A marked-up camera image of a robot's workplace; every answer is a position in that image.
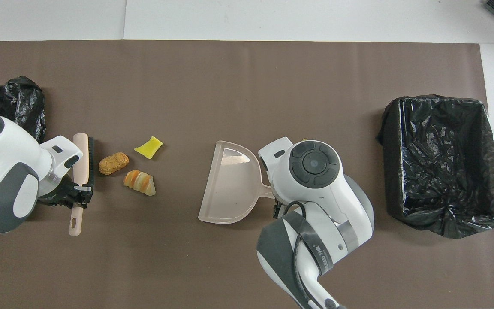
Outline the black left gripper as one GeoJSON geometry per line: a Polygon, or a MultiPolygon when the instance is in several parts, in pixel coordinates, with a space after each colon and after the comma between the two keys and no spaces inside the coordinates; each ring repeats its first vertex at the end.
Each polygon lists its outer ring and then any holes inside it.
{"type": "Polygon", "coordinates": [[[75,185],[70,177],[63,177],[56,188],[45,195],[39,196],[39,202],[49,206],[61,205],[86,209],[90,203],[90,196],[75,196],[75,190],[81,192],[81,194],[91,194],[92,186],[89,184],[75,185]]]}

